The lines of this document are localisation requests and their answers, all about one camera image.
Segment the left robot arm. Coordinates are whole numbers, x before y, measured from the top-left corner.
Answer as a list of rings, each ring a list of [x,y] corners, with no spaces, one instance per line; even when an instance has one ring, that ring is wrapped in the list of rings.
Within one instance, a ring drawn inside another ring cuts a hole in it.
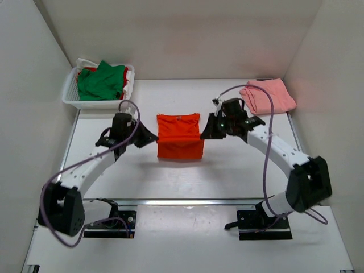
[[[129,145],[142,148],[158,139],[131,114],[115,114],[112,126],[101,133],[88,161],[71,167],[60,181],[45,186],[39,223],[71,237],[85,225],[95,225],[99,220],[105,226],[115,225],[119,222],[119,212],[114,201],[97,198],[85,202],[84,196]]]

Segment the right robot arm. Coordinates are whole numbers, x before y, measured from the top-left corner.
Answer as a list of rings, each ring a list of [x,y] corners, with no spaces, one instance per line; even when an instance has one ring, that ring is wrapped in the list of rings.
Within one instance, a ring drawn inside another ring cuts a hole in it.
[[[210,113],[201,139],[223,139],[230,135],[241,138],[248,145],[265,154],[265,162],[272,161],[288,179],[285,191],[256,205],[255,222],[267,228],[276,217],[292,212],[305,213],[332,195],[328,165],[325,159],[312,158],[274,135],[271,126],[257,116],[249,117],[244,101],[232,98],[213,100],[216,111]]]

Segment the orange t shirt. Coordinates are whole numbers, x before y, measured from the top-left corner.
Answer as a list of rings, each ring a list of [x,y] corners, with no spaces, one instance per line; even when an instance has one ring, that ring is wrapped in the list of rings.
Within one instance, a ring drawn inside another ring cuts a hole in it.
[[[158,123],[159,159],[200,160],[204,152],[204,140],[200,138],[200,114],[156,116]]]

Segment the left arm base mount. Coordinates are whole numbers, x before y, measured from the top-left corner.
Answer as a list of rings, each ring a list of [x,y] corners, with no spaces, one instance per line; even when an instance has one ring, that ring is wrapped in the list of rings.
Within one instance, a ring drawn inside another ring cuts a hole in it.
[[[137,207],[98,198],[84,202],[85,238],[133,239],[137,223]]]

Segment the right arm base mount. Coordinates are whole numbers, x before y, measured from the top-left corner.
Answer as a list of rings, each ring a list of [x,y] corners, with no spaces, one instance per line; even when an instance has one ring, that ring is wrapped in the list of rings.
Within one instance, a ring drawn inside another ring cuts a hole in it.
[[[236,207],[237,219],[227,223],[224,230],[237,228],[240,241],[285,241],[292,240],[291,227],[287,217],[265,217],[255,205]]]

